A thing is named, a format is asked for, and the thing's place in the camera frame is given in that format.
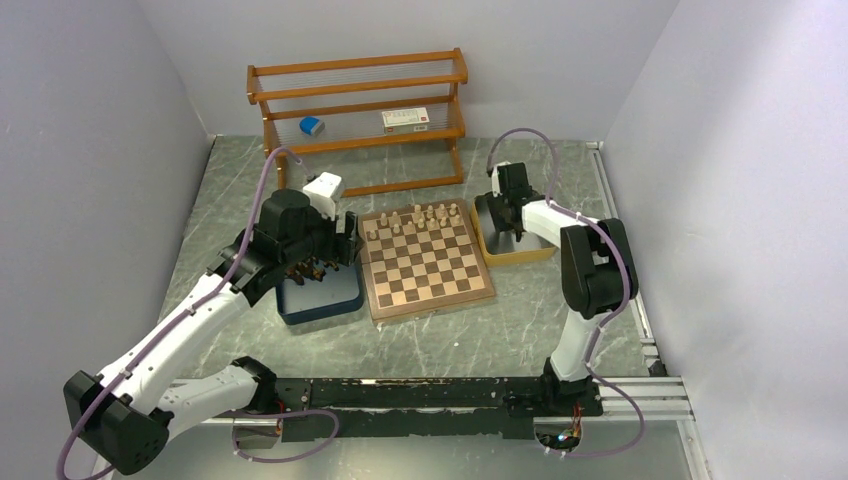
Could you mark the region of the light queen chess piece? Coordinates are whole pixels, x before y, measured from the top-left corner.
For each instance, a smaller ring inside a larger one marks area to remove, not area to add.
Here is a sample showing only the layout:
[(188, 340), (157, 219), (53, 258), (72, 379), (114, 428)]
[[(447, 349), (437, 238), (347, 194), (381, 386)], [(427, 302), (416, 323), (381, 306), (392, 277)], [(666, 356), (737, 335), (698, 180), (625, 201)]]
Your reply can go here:
[(412, 221), (416, 224), (421, 223), (425, 220), (424, 213), (422, 211), (422, 206), (420, 204), (415, 204), (413, 206), (412, 213)]

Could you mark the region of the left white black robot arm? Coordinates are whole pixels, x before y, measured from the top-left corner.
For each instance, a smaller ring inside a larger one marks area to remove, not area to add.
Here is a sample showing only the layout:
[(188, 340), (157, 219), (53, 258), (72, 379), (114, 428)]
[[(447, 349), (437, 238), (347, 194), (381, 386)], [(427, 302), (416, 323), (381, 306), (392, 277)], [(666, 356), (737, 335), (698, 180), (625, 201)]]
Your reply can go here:
[(236, 411), (279, 412), (277, 377), (251, 357), (207, 378), (172, 383), (188, 359), (232, 320), (282, 284), (298, 264), (320, 260), (351, 265), (362, 248), (358, 216), (334, 213), (333, 198), (292, 189), (255, 202), (233, 244), (219, 251), (188, 296), (118, 360), (64, 385), (73, 438), (133, 475), (168, 441), (207, 419)]

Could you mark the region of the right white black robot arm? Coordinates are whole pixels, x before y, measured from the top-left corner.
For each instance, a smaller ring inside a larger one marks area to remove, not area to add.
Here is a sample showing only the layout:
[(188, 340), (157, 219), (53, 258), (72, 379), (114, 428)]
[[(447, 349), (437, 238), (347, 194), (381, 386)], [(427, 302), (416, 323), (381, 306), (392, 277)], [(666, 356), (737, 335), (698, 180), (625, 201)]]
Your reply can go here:
[(626, 230), (616, 218), (587, 217), (558, 205), (531, 187), (523, 163), (489, 167), (491, 191), (482, 218), (500, 246), (524, 250), (549, 245), (560, 252), (561, 287), (569, 308), (548, 364), (555, 376), (539, 391), (542, 406), (562, 414), (578, 399), (573, 382), (594, 375), (593, 352), (602, 329), (638, 292)]

